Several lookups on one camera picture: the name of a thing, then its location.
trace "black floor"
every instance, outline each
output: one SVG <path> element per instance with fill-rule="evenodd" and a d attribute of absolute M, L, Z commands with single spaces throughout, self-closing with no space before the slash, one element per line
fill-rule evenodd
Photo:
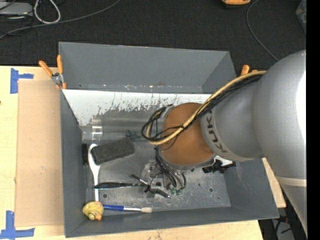
<path fill-rule="evenodd" d="M 17 0 L 35 3 L 36 0 Z M 268 69 L 276 59 L 306 49 L 306 34 L 296 16 L 299 1 L 252 0 L 227 9 L 220 0 L 121 0 L 112 8 L 84 19 L 65 22 L 104 9 L 117 0 L 54 0 L 61 4 L 61 23 L 39 27 L 31 18 L 0 18 L 0 65 L 56 65 L 60 41 L 229 51 L 237 74 L 244 64 Z M 56 19 L 48 0 L 38 14 Z M 260 42 L 273 54 L 270 55 Z"/>

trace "black sponge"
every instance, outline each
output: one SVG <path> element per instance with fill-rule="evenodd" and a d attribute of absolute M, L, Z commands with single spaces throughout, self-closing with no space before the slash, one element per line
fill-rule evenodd
<path fill-rule="evenodd" d="M 95 146 L 91 149 L 91 154 L 97 165 L 124 158 L 135 152 L 135 146 L 128 137 Z"/>

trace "black tool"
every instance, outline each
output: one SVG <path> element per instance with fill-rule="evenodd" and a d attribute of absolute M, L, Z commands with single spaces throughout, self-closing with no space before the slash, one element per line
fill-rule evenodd
<path fill-rule="evenodd" d="M 95 185 L 93 188 L 96 190 L 109 190 L 117 188 L 128 188 L 128 187 L 144 187 L 144 184 L 139 183 L 125 183 L 125 182 L 102 182 Z"/>

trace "paintbrush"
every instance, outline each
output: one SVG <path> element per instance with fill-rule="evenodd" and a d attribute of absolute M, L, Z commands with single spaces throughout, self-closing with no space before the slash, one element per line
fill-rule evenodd
<path fill-rule="evenodd" d="M 152 213 L 151 207 L 127 207 L 122 205 L 110 205 L 110 204 L 103 204 L 103 208 L 105 210 L 112 210 L 112 211 L 121 211 L 121 212 L 142 212 L 142 213 Z"/>

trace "yellow plastic figure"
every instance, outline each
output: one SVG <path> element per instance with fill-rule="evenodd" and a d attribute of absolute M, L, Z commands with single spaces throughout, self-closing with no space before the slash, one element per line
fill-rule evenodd
<path fill-rule="evenodd" d="M 102 215 L 104 214 L 104 207 L 99 201 L 88 202 L 83 208 L 82 212 L 90 219 L 90 220 L 98 220 L 100 221 Z"/>

